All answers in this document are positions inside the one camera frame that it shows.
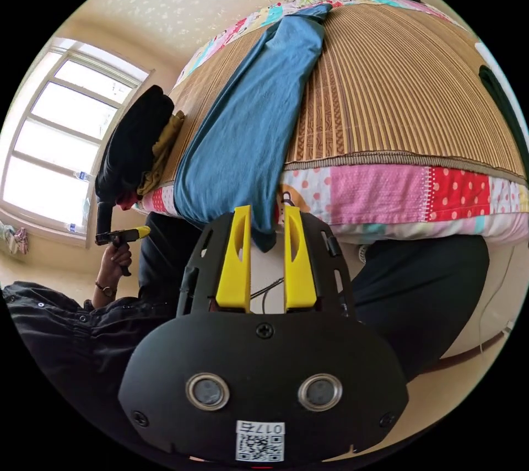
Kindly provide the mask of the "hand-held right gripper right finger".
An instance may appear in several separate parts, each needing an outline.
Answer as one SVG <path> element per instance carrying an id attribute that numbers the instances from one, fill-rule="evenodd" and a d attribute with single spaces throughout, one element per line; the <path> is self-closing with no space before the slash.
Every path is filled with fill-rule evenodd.
<path id="1" fill-rule="evenodd" d="M 309 248 L 299 208 L 284 206 L 284 309 L 311 309 L 317 301 Z"/>

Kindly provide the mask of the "person's left hand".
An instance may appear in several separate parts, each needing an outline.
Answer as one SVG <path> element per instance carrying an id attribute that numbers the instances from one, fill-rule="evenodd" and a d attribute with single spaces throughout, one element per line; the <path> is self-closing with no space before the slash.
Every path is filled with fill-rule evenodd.
<path id="1" fill-rule="evenodd" d="M 110 244 L 104 251 L 101 267 L 99 271 L 99 278 L 106 281 L 109 285 L 111 282 L 117 282 L 125 275 L 132 263 L 132 254 L 127 243 L 121 244 L 119 247 Z"/>

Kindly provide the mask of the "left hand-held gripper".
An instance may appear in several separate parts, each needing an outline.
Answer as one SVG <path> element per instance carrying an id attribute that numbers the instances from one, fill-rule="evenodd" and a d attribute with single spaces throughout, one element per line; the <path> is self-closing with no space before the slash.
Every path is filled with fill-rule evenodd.
<path id="1" fill-rule="evenodd" d="M 120 247 L 122 244 L 135 242 L 149 235 L 150 227 L 145 225 L 127 230 L 98 233 L 95 236 L 95 244 L 98 246 L 113 244 Z"/>

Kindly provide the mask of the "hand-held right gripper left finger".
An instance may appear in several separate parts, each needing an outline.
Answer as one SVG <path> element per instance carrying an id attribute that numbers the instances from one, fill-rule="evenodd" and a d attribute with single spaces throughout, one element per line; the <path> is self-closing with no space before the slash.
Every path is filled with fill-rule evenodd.
<path id="1" fill-rule="evenodd" d="M 249 311 L 251 287 L 251 206 L 234 211 L 215 301 L 221 310 Z"/>

